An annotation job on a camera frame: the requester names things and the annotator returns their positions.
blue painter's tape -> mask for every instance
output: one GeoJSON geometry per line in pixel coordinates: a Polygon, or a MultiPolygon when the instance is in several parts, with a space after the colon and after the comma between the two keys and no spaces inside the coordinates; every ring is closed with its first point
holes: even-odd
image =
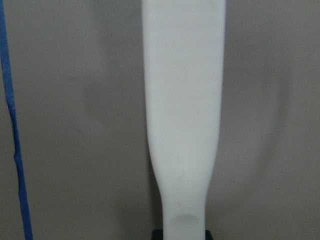
{"type": "Polygon", "coordinates": [[[14,88],[12,84],[9,48],[6,32],[6,22],[3,1],[0,0],[0,55],[2,67],[2,80],[4,84],[5,100],[8,105],[9,114],[12,123],[14,138],[14,161],[18,175],[19,201],[22,216],[24,239],[33,240],[30,212],[27,198],[27,189],[25,182],[24,166],[22,162],[21,147],[18,132],[18,123],[15,106],[14,88]]]}

black stand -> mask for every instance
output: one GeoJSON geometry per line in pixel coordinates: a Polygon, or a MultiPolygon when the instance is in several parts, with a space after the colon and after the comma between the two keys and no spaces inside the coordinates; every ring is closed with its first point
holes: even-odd
{"type": "MultiPolygon", "coordinates": [[[[153,230],[151,240],[164,240],[164,231],[162,229],[153,230]]],[[[205,240],[214,240],[209,230],[205,230],[205,240]]]]}

white paddle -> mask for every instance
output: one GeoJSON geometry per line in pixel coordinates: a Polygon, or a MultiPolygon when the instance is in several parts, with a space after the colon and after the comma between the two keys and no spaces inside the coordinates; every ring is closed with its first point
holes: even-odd
{"type": "Polygon", "coordinates": [[[164,240],[204,240],[219,138],[225,0],[142,0],[147,134],[164,240]]]}

gray wall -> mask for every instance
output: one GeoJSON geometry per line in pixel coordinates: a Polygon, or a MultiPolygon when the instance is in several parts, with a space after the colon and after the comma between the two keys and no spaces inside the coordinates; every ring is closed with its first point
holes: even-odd
{"type": "MultiPolygon", "coordinates": [[[[35,240],[161,227],[146,141],[139,0],[5,0],[35,240]]],[[[215,240],[320,238],[320,3],[229,0],[215,240]]],[[[0,84],[0,240],[23,239],[0,84]]]]}

black base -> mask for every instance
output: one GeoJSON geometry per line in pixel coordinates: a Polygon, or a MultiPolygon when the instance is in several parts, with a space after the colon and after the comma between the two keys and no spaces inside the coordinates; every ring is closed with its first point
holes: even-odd
{"type": "MultiPolygon", "coordinates": [[[[151,240],[164,240],[164,231],[162,229],[153,230],[151,240]]],[[[209,230],[205,230],[205,240],[214,240],[209,230]]]]}

